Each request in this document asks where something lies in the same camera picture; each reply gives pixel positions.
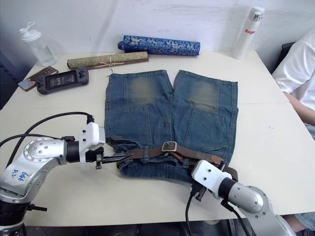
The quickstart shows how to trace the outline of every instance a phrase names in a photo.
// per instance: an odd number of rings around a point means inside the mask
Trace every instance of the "white table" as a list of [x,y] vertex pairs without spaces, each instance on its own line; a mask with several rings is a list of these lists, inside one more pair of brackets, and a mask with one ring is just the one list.
[[[67,71],[67,59],[94,55],[97,54],[59,55],[54,67],[60,72]],[[36,64],[29,75],[41,68]],[[171,83],[179,69],[238,81],[239,115],[230,167],[237,169],[241,183],[257,186],[267,194],[276,214],[315,211],[315,143],[256,52],[248,53],[244,60],[217,52],[204,52],[198,57],[150,55],[149,62],[113,68],[115,73],[122,74],[160,69],[167,70]],[[0,112],[0,138],[24,133],[38,120],[62,112],[93,114],[95,122],[103,126],[106,76],[111,71],[102,68],[90,70],[89,74],[87,86],[49,95],[18,88]],[[85,122],[84,116],[57,118],[40,125],[33,133],[78,137]],[[16,142],[1,148],[1,172]],[[25,223],[88,226],[184,221],[188,197],[188,185],[124,178],[115,164],[103,165],[98,171],[95,163],[67,164],[51,171],[33,201],[48,207],[48,211],[28,212]],[[210,194],[205,194],[201,203],[193,201],[189,210],[190,220],[226,218],[235,216]]]

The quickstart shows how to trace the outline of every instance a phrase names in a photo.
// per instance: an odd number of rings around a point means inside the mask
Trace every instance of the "blue handwritten label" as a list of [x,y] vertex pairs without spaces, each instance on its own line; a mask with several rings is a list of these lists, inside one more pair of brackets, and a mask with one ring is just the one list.
[[[18,172],[19,172],[19,170],[14,170],[14,171],[12,172],[12,178],[15,178],[15,177],[18,175]],[[24,172],[24,171],[22,171],[21,174],[20,174],[20,176],[19,176],[19,178],[18,178],[18,181],[24,181],[24,179],[25,179],[27,176],[29,176],[29,174],[26,173],[26,172]]]

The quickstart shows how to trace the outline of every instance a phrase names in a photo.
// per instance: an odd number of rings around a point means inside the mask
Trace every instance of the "person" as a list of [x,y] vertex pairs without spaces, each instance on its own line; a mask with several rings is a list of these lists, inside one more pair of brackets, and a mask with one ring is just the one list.
[[[315,29],[292,45],[272,76],[315,140]],[[294,232],[315,231],[315,212],[284,219]]]

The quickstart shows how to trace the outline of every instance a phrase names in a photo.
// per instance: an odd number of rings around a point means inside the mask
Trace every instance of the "brown belt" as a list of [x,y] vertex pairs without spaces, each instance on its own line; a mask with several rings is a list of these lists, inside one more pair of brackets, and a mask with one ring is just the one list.
[[[177,145],[176,142],[165,142],[161,147],[158,148],[134,149],[128,150],[125,153],[133,154],[131,157],[129,157],[129,159],[144,159],[145,157],[154,158],[157,156],[162,156],[166,152],[169,152],[171,155],[179,159],[181,162],[184,161],[184,158],[192,158],[197,160],[206,160],[209,161],[211,164],[218,166],[223,161],[222,158],[216,155],[193,151],[188,148]],[[238,181],[237,171],[235,169],[225,166],[222,171],[230,173],[233,179],[235,181]]]

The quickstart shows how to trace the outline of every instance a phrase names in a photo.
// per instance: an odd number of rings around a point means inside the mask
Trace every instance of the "robotic arm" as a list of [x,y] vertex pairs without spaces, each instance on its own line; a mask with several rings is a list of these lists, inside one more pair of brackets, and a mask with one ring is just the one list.
[[[66,136],[59,139],[40,137],[28,142],[23,153],[10,164],[0,178],[0,236],[15,235],[23,224],[27,210],[45,210],[31,204],[45,182],[47,174],[58,165],[68,162],[96,161],[101,163],[122,160],[131,154],[103,155],[106,142],[104,128],[90,122],[80,131],[79,141]],[[258,188],[244,186],[230,174],[222,172],[207,161],[199,161],[192,172],[194,180],[209,189],[216,199],[236,205],[248,218],[257,236],[294,236],[290,226],[275,215],[267,196]]]

